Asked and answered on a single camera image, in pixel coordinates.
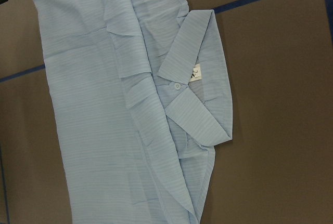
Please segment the light blue button shirt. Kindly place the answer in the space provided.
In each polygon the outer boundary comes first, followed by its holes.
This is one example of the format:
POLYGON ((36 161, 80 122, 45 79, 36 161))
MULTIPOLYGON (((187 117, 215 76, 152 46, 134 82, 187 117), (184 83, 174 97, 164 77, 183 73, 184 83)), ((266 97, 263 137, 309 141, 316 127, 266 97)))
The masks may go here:
POLYGON ((233 133, 214 11, 33 1, 73 223, 199 223, 233 133))

